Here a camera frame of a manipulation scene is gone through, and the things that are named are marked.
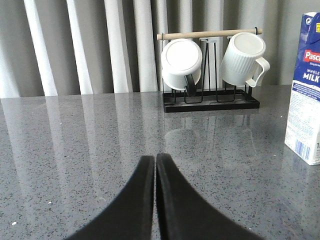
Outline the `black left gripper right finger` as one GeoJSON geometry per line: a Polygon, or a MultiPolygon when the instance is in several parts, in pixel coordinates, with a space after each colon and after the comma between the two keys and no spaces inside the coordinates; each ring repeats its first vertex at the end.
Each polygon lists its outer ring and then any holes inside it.
{"type": "Polygon", "coordinates": [[[156,156],[156,208],[163,240],[259,240],[204,200],[168,153],[156,156]]]}

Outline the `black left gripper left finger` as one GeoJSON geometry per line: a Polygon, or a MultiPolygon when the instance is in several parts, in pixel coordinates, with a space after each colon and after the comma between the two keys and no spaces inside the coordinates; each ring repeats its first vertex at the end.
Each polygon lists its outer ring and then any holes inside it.
{"type": "Polygon", "coordinates": [[[117,197],[69,240],[150,240],[155,158],[142,156],[117,197]]]}

